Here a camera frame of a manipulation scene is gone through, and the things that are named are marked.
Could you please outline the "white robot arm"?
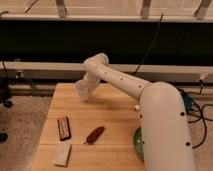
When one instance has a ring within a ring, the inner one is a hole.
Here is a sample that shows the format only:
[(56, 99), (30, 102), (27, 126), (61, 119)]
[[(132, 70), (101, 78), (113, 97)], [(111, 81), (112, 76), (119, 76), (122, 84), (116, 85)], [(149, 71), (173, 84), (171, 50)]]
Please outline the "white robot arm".
[(90, 86), (104, 80), (139, 102), (145, 171), (197, 171), (180, 92), (171, 84), (151, 83), (108, 64), (103, 53), (86, 59), (84, 79)]

